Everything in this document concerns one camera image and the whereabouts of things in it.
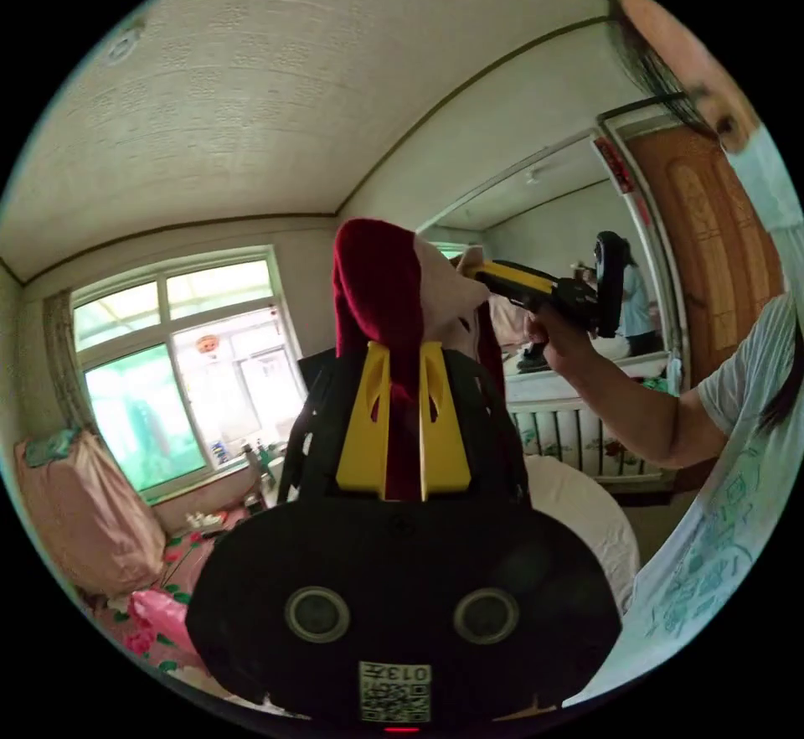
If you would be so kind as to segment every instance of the smoke detector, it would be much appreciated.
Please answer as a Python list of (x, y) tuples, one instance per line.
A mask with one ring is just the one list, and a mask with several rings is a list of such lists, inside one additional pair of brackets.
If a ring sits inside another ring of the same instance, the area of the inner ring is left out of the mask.
[(122, 30), (122, 32), (114, 38), (109, 49), (106, 51), (106, 63), (109, 66), (114, 66), (122, 60), (125, 60), (139, 43), (144, 29), (145, 24), (137, 22)]

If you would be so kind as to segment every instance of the face mask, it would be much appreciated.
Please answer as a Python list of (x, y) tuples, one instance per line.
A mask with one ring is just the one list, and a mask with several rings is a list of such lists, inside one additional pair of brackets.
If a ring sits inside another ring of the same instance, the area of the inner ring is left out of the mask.
[(804, 211), (785, 162), (765, 125), (741, 152), (725, 156), (776, 246), (799, 322), (804, 323)]

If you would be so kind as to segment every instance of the radiator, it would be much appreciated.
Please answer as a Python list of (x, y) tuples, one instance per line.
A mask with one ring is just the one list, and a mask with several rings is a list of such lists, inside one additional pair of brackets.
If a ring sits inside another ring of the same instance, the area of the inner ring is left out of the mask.
[(555, 457), (613, 494), (673, 489), (674, 471), (657, 468), (625, 449), (581, 399), (508, 404), (525, 454)]

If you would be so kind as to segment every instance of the wooden door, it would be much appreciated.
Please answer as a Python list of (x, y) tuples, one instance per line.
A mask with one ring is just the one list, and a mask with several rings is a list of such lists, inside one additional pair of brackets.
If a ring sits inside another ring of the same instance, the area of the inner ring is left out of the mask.
[[(695, 386), (748, 334), (783, 291), (779, 257), (717, 142), (688, 127), (633, 137), (628, 150), (647, 181), (684, 291)], [(703, 484), (712, 463), (684, 469), (677, 489)]]

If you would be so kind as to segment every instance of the textured ceiling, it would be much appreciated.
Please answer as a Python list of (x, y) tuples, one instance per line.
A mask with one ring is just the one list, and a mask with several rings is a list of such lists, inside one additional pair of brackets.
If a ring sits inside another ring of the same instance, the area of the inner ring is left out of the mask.
[[(533, 180), (531, 170), (535, 172)], [(442, 218), (438, 225), (487, 230), (608, 177), (591, 141), (584, 139), (495, 184)]]
[(152, 0), (62, 90), (10, 188), (23, 279), (105, 241), (253, 214), (333, 213), (432, 106), (600, 0)]

